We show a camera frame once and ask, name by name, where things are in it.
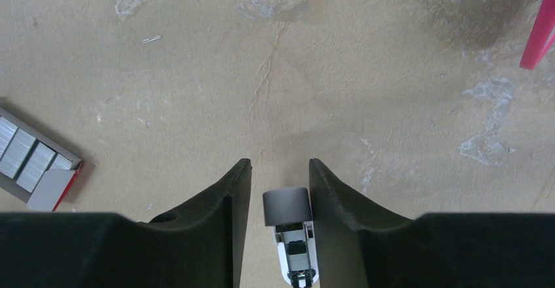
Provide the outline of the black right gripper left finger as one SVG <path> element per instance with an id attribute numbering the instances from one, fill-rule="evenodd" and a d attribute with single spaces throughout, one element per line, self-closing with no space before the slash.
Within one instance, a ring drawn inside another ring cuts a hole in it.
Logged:
<path id="1" fill-rule="evenodd" d="M 2 213 L 2 287 L 238 287 L 251 162 L 147 223 L 116 213 Z"/>

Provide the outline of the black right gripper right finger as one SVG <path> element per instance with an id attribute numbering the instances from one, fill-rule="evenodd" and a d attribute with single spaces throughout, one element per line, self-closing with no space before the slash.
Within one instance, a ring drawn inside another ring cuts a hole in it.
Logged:
<path id="1" fill-rule="evenodd" d="M 426 213 L 408 219 L 309 163 L 322 287 L 553 287 L 554 216 Z"/>

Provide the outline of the loose staple on table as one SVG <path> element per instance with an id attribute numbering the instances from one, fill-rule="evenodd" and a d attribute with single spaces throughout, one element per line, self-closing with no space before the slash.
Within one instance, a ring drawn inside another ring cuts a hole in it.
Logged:
<path id="1" fill-rule="evenodd" d="M 142 43 L 143 43 L 143 44 L 151 43 L 151 42 L 157 41 L 157 40 L 159 40 L 159 39 L 161 39 L 161 38 L 162 38 L 161 35 L 157 35 L 157 36 L 154 36 L 154 37 L 151 37 L 151 38 L 143 39 L 143 40 L 142 40 Z"/>

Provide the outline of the red framed whiteboard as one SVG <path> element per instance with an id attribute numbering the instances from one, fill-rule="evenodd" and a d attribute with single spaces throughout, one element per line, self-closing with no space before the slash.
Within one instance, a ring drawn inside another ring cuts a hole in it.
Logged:
<path id="1" fill-rule="evenodd" d="M 554 0 L 542 0 L 519 67 L 533 70 L 554 44 Z"/>

